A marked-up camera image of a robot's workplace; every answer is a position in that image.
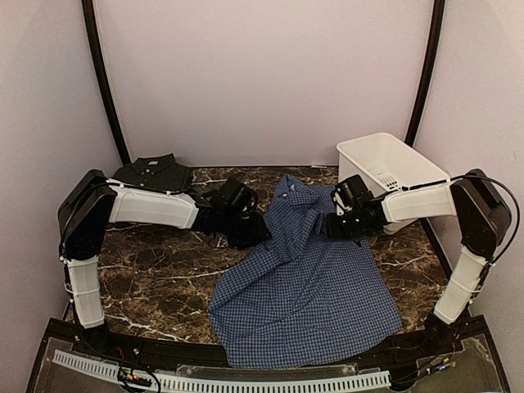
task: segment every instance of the white backdrop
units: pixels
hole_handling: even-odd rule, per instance
[[[133,159],[328,165],[335,145],[403,138],[432,0],[98,0]]]

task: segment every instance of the clothing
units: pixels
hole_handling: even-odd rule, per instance
[[[325,364],[401,328],[367,239],[328,239],[333,187],[285,176],[264,216],[273,240],[218,282],[209,316],[233,367]]]
[[[192,169],[177,164],[173,154],[139,158],[118,169],[113,179],[157,191],[181,191],[192,182]]]

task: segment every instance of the black vertical pole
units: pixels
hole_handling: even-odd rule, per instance
[[[431,74],[433,73],[433,66],[435,65],[436,51],[439,47],[440,28],[442,27],[442,20],[444,18],[445,0],[435,0],[433,3],[433,15],[431,16],[431,27],[429,29],[429,39],[427,40],[426,57],[424,58],[424,66],[420,76],[420,84],[418,85],[417,98],[413,106],[413,113],[409,121],[408,132],[404,142],[409,146],[413,146],[415,138],[417,137],[418,126],[420,119],[424,112],[424,105],[426,104],[427,92],[431,82]]]
[[[91,48],[91,57],[97,74],[98,87],[102,95],[102,101],[106,108],[107,119],[111,127],[111,133],[115,140],[116,149],[122,161],[122,165],[129,164],[131,158],[129,157],[128,148],[125,146],[124,135],[122,128],[118,121],[116,114],[115,103],[111,95],[111,88],[109,86],[109,79],[107,78],[106,67],[102,56],[102,49],[100,47],[100,38],[98,37],[97,19],[95,17],[95,10],[93,0],[82,0],[82,7],[84,9],[85,27],[88,32],[89,47]]]

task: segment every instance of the white perforated rail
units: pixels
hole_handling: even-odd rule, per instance
[[[114,362],[107,363],[95,359],[86,359],[82,356],[56,350],[53,363],[91,377],[118,383],[116,379],[118,365]],[[146,373],[135,372],[135,374],[151,380]],[[155,375],[160,381],[162,392],[165,393],[346,393],[368,391],[391,385],[388,371],[292,382],[235,382],[185,378],[163,373],[156,373]],[[154,383],[150,391],[156,391]]]

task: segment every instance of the blue checkered shirt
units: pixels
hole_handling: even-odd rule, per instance
[[[367,239],[326,237],[332,189],[286,175],[264,216],[273,239],[219,280],[209,316],[233,367],[331,363],[401,328]]]

